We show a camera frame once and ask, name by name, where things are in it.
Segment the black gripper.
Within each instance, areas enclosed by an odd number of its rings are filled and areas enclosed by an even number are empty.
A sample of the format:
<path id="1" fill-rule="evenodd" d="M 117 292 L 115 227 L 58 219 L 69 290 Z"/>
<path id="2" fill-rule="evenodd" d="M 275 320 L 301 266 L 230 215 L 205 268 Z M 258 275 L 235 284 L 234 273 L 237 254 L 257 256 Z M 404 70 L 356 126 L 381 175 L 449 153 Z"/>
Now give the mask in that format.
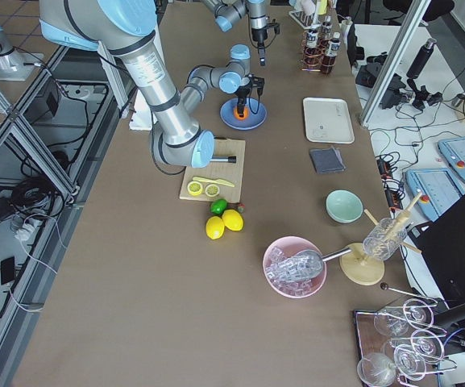
<path id="1" fill-rule="evenodd" d="M 268 38 L 268 31 L 272 29 L 275 35 L 280 33 L 280 24 L 275 20 L 269 19 L 251 19 L 251 42 L 259 54 L 259 64 L 266 65 L 265 45 L 264 42 Z"/>
<path id="2" fill-rule="evenodd" d="M 250 74 L 243 80 L 245 81 L 245 83 L 235 91 L 238 104 L 236 106 L 237 117 L 247 116 L 247 108 L 245 107 L 245 105 L 247 103 L 247 98 L 251 95 L 253 89 L 256 89 L 258 98 L 260 98 L 264 92 L 265 81 L 262 77 L 257 77 L 253 74 Z"/>

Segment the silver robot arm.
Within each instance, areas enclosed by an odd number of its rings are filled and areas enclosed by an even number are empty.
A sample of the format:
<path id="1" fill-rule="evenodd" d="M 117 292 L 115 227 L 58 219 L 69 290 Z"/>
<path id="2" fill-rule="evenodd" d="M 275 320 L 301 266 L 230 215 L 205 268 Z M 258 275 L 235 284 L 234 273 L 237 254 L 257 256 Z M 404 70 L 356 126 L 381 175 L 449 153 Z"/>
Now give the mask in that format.
<path id="1" fill-rule="evenodd" d="M 219 0 L 203 0 L 201 3 L 214 15 L 214 21 L 223 32 L 229 31 L 241 19 L 247 19 L 251 45 L 259 56 L 259 64 L 264 67 L 266 62 L 266 49 L 271 45 L 267 43 L 268 31 L 273 30 L 274 37 L 280 34 L 280 24 L 267 15 L 267 3 L 262 0 L 237 0 L 225 3 Z"/>
<path id="2" fill-rule="evenodd" d="M 157 15 L 153 1 L 42 1 L 40 26 L 45 39 L 70 48 L 95 51 L 104 44 L 125 65 L 157 119 L 151 133 L 152 155 L 165 164 L 204 168 L 214 154 L 214 135 L 201 129 L 191 113 L 210 88 L 246 104 L 252 88 L 264 81 L 250 70 L 250 50 L 236 44 L 224 67 L 196 67 L 178 90 L 154 39 Z"/>

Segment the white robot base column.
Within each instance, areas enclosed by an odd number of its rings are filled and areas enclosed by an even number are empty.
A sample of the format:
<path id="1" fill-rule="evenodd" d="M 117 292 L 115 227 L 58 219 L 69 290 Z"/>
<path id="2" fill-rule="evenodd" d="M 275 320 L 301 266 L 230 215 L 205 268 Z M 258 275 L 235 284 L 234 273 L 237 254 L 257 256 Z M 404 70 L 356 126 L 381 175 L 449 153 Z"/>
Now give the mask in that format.
<path id="1" fill-rule="evenodd" d="M 150 106 L 141 91 L 138 91 L 135 95 L 131 112 L 129 128 L 132 131 L 150 131 L 153 128 L 156 118 L 152 116 Z"/>

